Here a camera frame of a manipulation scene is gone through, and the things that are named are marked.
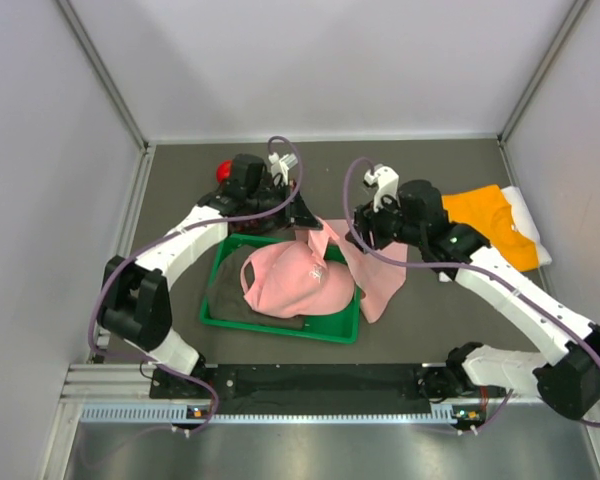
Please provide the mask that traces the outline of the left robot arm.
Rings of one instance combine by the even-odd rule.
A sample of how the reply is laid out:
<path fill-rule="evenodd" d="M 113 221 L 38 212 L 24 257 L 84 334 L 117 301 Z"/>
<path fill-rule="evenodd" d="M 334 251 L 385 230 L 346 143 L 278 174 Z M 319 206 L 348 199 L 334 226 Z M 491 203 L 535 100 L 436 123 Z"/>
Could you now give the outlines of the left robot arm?
<path fill-rule="evenodd" d="M 301 169 L 294 153 L 236 156 L 228 178 L 164 237 L 108 262 L 97 324 L 173 370 L 172 384 L 183 395 L 200 394 L 207 382 L 205 361 L 173 328 L 170 290 L 202 254 L 233 233 L 321 229 L 300 196 L 300 180 L 289 176 Z"/>

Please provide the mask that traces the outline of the pink plastic bag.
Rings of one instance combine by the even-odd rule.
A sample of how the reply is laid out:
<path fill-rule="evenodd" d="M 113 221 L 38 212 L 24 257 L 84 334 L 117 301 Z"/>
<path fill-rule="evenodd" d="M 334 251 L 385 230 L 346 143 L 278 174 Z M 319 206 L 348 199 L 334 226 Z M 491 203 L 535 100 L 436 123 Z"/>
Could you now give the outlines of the pink plastic bag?
<path fill-rule="evenodd" d="M 297 230 L 295 239 L 325 253 L 327 246 L 337 246 L 351 276 L 361 290 L 360 308 L 369 324 L 376 323 L 394 294 L 404 285 L 407 270 L 361 252 L 345 236 L 349 232 L 344 219 L 323 220 L 321 230 Z"/>

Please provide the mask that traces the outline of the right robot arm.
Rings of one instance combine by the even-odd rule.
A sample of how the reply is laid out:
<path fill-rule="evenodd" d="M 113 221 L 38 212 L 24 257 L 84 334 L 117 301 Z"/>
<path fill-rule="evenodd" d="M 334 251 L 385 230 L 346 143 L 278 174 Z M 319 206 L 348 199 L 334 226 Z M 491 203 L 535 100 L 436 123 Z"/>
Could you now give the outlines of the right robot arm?
<path fill-rule="evenodd" d="M 461 396 L 481 386 L 537 396 L 559 415 L 600 428 L 600 322 L 538 287 L 474 227 L 450 220 L 430 182 L 400 183 L 393 170 L 382 170 L 366 173 L 363 183 L 374 197 L 345 212 L 349 241 L 377 259 L 391 244 L 417 248 L 418 268 L 442 273 L 476 294 L 536 348 L 468 342 L 447 357 L 449 388 Z"/>

